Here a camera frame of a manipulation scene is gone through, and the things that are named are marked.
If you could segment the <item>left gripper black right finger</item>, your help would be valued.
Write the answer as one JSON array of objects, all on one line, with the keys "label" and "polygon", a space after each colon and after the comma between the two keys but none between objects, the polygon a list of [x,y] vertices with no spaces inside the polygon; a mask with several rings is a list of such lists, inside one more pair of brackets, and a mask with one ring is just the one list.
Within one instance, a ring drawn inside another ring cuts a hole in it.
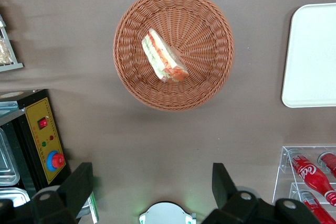
[{"label": "left gripper black right finger", "polygon": [[246,190],[238,190],[222,163],[214,163],[212,192],[217,208],[204,220],[216,223],[319,223],[300,201],[281,198],[274,205]]}]

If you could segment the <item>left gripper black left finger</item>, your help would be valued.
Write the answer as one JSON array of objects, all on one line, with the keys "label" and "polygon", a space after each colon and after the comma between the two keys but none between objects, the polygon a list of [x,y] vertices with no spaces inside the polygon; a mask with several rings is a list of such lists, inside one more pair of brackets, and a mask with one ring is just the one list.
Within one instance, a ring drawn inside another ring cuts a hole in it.
[{"label": "left gripper black left finger", "polygon": [[10,199],[2,199],[1,223],[77,223],[92,191],[92,163],[84,162],[57,189],[44,188],[24,205],[14,207]]}]

